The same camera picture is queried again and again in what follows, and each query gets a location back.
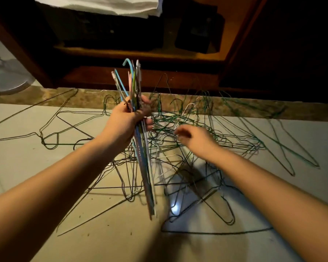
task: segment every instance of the pile of hangers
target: pile of hangers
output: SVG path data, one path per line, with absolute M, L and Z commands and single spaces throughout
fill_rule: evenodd
M 125 66 L 126 63 L 128 63 L 130 66 L 130 72 L 128 72 L 129 93 L 125 89 L 125 86 L 122 80 L 120 79 L 120 76 L 116 69 L 114 69 L 114 71 L 112 72 L 112 77 L 120 93 L 121 100 L 125 102 L 129 112 L 135 112 L 136 110 L 139 110 L 142 107 L 140 62 L 137 60 L 136 66 L 134 66 L 133 61 L 125 59 L 123 66 Z M 135 133 L 134 137 L 131 140 L 131 145 L 135 150 L 137 162 L 140 166 L 150 219 L 152 219 L 152 215 L 156 215 L 155 193 L 151 157 L 147 140 L 146 124 L 143 120 L 138 122 L 135 127 Z

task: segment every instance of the white floor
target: white floor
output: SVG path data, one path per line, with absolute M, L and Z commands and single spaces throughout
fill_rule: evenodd
M 24 105 L 0 104 L 0 121 L 19 110 Z M 0 138 L 39 132 L 46 122 L 58 110 L 57 107 L 35 106 L 0 124 Z M 80 110 L 66 108 L 63 110 Z M 60 117 L 71 124 L 90 117 L 90 114 L 63 113 Z M 238 118 L 228 118 L 243 128 Z M 251 123 L 262 129 L 269 136 L 274 133 L 265 119 L 250 118 Z M 96 136 L 105 125 L 107 117 L 100 117 L 80 125 L 79 128 Z M 272 122 L 280 141 L 289 148 L 309 159 L 309 157 L 289 138 L 276 121 Z M 273 172 L 275 175 L 304 189 L 305 191 L 328 202 L 328 123 L 284 120 L 284 127 L 292 136 L 318 161 L 320 169 L 286 151 L 294 167 L 296 176 L 292 177 L 266 150 L 261 150 L 251 160 Z M 63 130 L 67 125 L 60 119 L 54 119 L 44 129 L 44 136 Z M 214 128 L 224 131 L 217 123 Z M 287 164 L 279 145 L 252 128 L 282 163 Z M 75 143 L 85 135 L 75 129 L 63 132 L 60 143 Z M 56 136 L 46 142 L 55 143 Z M 46 149 L 37 136 L 0 141 L 0 193 L 12 188 L 30 176 L 43 170 L 72 151 L 72 146 L 61 145 L 54 150 Z M 195 166 L 203 167 L 197 160 Z M 102 186 L 120 185 L 116 173 L 104 178 Z M 160 189 L 156 194 L 162 196 Z M 188 230 L 204 232 L 237 232 L 264 229 L 269 226 L 262 215 L 240 194 L 231 189 L 222 189 L 214 194 L 210 202 L 224 218 L 229 213 L 220 194 L 230 203 L 236 216 L 236 224 L 228 227 L 204 205 L 197 205 L 187 215 L 168 226 L 171 230 Z M 181 235 L 165 234 L 164 239 L 155 241 L 160 222 L 150 221 L 147 207 L 143 205 L 144 196 L 135 202 L 125 202 L 114 209 L 98 216 L 84 225 L 62 235 L 63 233 L 92 216 L 106 210 L 123 199 L 120 189 L 99 189 L 89 194 L 61 224 L 57 233 L 49 238 L 33 261 L 147 261 L 143 258 L 149 248 L 162 256 L 163 261 L 301 261 L 297 254 L 285 243 L 275 231 L 243 235 Z

